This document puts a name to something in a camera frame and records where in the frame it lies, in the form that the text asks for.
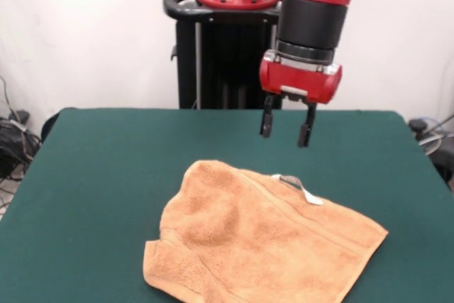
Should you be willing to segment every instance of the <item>terry cloth towel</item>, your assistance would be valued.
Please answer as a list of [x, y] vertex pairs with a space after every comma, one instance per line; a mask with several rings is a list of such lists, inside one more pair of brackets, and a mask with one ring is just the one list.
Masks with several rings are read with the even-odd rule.
[[268, 175], [196, 162], [162, 213], [160, 240], [145, 245], [145, 281], [188, 303], [341, 302], [387, 231], [322, 201]]

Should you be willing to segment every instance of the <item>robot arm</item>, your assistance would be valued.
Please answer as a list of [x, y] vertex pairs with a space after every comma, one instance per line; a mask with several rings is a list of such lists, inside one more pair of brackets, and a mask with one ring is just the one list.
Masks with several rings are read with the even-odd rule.
[[[209, 7], [260, 10], [277, 0], [198, 0]], [[350, 0], [282, 0], [274, 50], [268, 50], [260, 66], [260, 83], [270, 95], [265, 100], [260, 133], [269, 137], [275, 96], [303, 101], [309, 108], [301, 126], [299, 147], [309, 145], [317, 104], [332, 100], [342, 78], [334, 65], [347, 5]]]
[[282, 0], [275, 50], [268, 50], [260, 67], [265, 101], [260, 133], [269, 137], [273, 96], [302, 100], [309, 110], [301, 126], [299, 147], [307, 147], [316, 105], [332, 100], [342, 78], [333, 64], [350, 0]]

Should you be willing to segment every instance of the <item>green tabletop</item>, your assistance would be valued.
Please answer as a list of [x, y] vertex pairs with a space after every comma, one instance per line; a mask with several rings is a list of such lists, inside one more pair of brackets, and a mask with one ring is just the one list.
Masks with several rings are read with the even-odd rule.
[[389, 236], [346, 302], [452, 302], [454, 201], [402, 118], [304, 113], [67, 110], [0, 221], [0, 301], [174, 302], [142, 276], [146, 240], [196, 160], [300, 177], [314, 194], [376, 220]]

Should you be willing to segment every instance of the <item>black pedestal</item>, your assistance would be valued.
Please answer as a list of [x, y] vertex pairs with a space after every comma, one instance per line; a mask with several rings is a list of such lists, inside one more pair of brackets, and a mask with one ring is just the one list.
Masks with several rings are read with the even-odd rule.
[[179, 107], [263, 109], [259, 69], [274, 45], [279, 7], [219, 10], [195, 0], [164, 0], [164, 7], [177, 19]]

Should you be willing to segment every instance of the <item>white wall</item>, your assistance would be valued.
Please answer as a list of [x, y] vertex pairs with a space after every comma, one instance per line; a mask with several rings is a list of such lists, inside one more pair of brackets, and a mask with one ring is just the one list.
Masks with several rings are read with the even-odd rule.
[[[329, 108], [442, 118], [454, 109], [453, 38], [454, 0], [353, 0]], [[174, 44], [162, 0], [0, 0], [0, 73], [35, 130], [65, 106], [176, 108]]]

